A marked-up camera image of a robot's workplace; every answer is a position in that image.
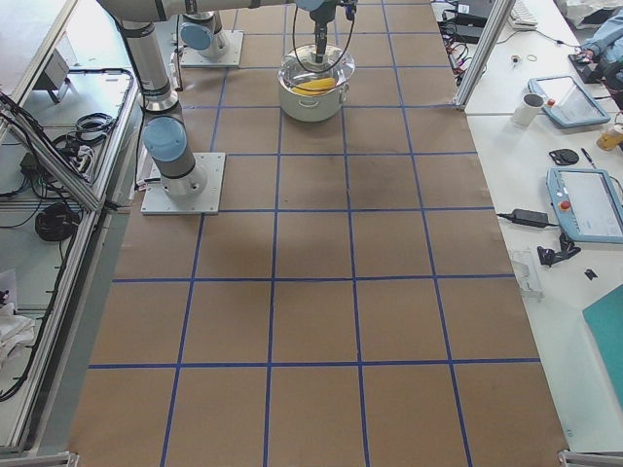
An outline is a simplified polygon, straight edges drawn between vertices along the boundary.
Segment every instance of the black power adapter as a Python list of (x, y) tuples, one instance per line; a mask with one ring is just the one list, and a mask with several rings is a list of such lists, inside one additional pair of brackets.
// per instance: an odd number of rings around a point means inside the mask
[(513, 224), (519, 224), (521, 226), (538, 227), (544, 229), (545, 227), (558, 227), (556, 224), (550, 224), (547, 213), (528, 211), (527, 209), (513, 209), (510, 214), (497, 214), (497, 217), (507, 219)]

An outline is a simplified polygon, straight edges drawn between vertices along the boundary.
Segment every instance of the yellow object in pot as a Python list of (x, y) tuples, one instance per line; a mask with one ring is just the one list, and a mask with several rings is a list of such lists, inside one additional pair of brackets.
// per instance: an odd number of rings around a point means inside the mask
[(321, 95), (336, 86), (335, 78), (322, 78), (321, 80), (307, 81), (292, 88), (299, 95)]

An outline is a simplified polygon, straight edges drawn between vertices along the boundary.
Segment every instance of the white keyboard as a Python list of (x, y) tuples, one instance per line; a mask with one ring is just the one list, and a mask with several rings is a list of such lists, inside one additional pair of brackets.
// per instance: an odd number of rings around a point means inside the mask
[(510, 27), (513, 29), (519, 31), (530, 31), (536, 29), (538, 21), (531, 11), (528, 10), (523, 0), (515, 0), (515, 5), (508, 17), (508, 24), (510, 24)]

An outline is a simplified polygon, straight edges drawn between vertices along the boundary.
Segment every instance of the black pen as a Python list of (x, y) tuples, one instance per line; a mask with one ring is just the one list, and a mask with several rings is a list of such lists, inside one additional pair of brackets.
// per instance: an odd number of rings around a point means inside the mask
[(593, 166), (593, 168), (596, 168), (596, 167), (595, 167), (595, 164), (593, 163), (593, 159), (592, 159), (592, 158), (588, 155), (588, 153), (586, 152), (586, 150), (585, 150), (584, 148), (580, 148), (580, 149), (582, 150), (582, 154), (584, 155), (584, 157), (586, 158), (586, 160), (587, 160), (588, 162), (590, 162), (590, 163), (591, 163), (591, 165)]

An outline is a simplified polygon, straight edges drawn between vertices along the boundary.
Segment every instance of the person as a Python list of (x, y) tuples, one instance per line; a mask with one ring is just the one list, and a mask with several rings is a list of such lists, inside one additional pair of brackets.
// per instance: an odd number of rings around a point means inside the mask
[(610, 95), (623, 109), (623, 9), (602, 24), (580, 49), (587, 61), (599, 63)]

